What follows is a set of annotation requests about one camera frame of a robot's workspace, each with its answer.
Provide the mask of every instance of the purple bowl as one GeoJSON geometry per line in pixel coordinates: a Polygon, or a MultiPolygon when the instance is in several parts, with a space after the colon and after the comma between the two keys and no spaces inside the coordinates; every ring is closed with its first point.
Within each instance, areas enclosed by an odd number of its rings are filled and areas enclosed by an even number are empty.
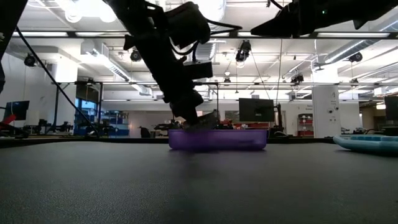
{"type": "Polygon", "coordinates": [[[262,150],[267,144],[266,130],[206,130],[193,133],[169,130],[169,146],[178,150],[262,150]]]}

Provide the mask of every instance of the ceiling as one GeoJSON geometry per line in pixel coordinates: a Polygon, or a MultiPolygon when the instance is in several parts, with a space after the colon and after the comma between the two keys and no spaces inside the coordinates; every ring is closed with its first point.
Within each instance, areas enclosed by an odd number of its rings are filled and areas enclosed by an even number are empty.
{"type": "MultiPolygon", "coordinates": [[[[281,4],[290,1],[278,0],[281,4]]],[[[166,0],[166,9],[172,9],[183,3],[183,0],[166,0]]],[[[19,21],[20,30],[124,30],[123,25],[118,21],[105,23],[98,17],[83,17],[77,23],[70,23],[65,20],[64,10],[57,7],[58,4],[44,0],[29,0],[25,11],[19,21]]],[[[243,27],[243,30],[250,30],[253,27],[272,19],[277,8],[273,5],[266,7],[266,1],[253,0],[227,0],[227,6],[222,22],[236,24],[243,27]]],[[[386,19],[396,16],[398,20],[398,9],[393,9],[380,19],[368,22],[360,30],[355,30],[352,21],[338,24],[335,26],[320,29],[318,31],[334,32],[354,32],[354,31],[373,31],[374,27],[383,23],[386,19]]],[[[252,55],[245,61],[243,68],[237,68],[233,60],[237,48],[242,39],[217,39],[216,54],[213,58],[213,74],[211,80],[224,80],[225,72],[230,72],[231,81],[235,82],[259,82],[259,76],[267,82],[281,82],[285,75],[294,67],[314,55],[326,55],[335,51],[350,40],[331,40],[331,39],[249,39],[252,45],[252,55]]],[[[94,77],[95,80],[111,82],[114,80],[113,74],[102,64],[87,60],[80,55],[80,45],[83,39],[28,39],[34,46],[54,46],[75,57],[79,63],[79,76],[94,77]]],[[[129,53],[123,51],[124,39],[96,39],[98,44],[104,43],[110,49],[110,57],[123,69],[131,73],[136,80],[150,82],[154,81],[143,61],[132,62],[129,53]]],[[[11,45],[22,45],[21,40],[14,38],[11,45]]],[[[339,79],[348,82],[356,75],[377,70],[390,63],[396,62],[398,51],[393,50],[388,54],[369,60],[383,52],[398,46],[396,40],[383,40],[361,51],[363,60],[359,65],[350,62],[337,62],[335,66],[339,71],[339,79]]],[[[306,82],[311,81],[311,63],[305,62],[301,67],[300,73],[305,77],[306,82]]],[[[382,73],[378,76],[369,77],[364,82],[377,82],[385,77],[394,77],[398,74],[397,70],[389,73],[382,73]]]]}

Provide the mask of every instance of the monitor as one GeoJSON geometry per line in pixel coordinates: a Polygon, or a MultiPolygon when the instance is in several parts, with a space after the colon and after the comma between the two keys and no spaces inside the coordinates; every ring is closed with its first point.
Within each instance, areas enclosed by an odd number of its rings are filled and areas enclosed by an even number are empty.
{"type": "Polygon", "coordinates": [[[29,109],[29,101],[8,102],[6,111],[4,112],[4,119],[14,114],[16,121],[26,120],[26,111],[29,109]]]}
{"type": "Polygon", "coordinates": [[[274,100],[240,98],[239,121],[274,122],[274,100]]]}
{"type": "Polygon", "coordinates": [[[386,103],[386,120],[398,120],[398,96],[384,97],[384,102],[386,103]]]}

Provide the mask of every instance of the desk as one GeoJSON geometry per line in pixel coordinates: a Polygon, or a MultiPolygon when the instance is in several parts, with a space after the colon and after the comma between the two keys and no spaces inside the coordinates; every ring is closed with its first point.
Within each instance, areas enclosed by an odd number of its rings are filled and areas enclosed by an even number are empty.
{"type": "Polygon", "coordinates": [[[0,223],[398,223],[398,158],[334,144],[189,154],[167,144],[0,150],[0,223]]]}

